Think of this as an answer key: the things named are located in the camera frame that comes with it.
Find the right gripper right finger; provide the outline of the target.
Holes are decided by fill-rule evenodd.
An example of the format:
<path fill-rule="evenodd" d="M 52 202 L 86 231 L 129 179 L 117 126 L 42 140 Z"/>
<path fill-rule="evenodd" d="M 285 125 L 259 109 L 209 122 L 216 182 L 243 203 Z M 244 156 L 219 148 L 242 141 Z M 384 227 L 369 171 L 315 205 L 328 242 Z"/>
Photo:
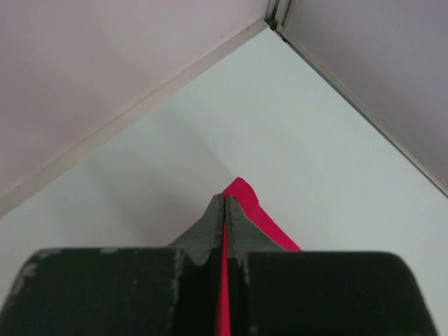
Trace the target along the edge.
<path fill-rule="evenodd" d="M 287 251 L 225 198 L 232 335 L 436 335 L 411 269 L 381 251 Z"/>

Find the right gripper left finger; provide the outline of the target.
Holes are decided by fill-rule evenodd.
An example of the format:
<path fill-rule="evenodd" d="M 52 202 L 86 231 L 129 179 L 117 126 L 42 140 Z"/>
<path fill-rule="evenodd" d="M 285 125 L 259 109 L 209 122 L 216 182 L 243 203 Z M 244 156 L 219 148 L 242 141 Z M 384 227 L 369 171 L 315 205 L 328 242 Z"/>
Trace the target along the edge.
<path fill-rule="evenodd" d="M 213 335 L 224 198 L 165 247 L 46 248 L 5 301 L 7 335 Z"/>

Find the magenta t shirt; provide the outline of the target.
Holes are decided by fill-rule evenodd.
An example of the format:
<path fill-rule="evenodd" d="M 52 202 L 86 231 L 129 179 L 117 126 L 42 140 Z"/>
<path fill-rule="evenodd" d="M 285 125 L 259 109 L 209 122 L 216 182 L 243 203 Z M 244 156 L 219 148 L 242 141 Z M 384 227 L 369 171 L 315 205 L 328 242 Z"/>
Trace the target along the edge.
<path fill-rule="evenodd" d="M 263 231 L 271 240 L 286 251 L 301 251 L 300 247 L 269 217 L 260 206 L 252 187 L 241 177 L 236 178 L 222 192 L 224 196 L 235 196 L 248 219 Z M 228 288 L 228 262 L 226 246 L 227 234 L 224 233 L 220 261 L 220 288 L 216 310 L 215 335 L 231 335 L 230 303 Z"/>

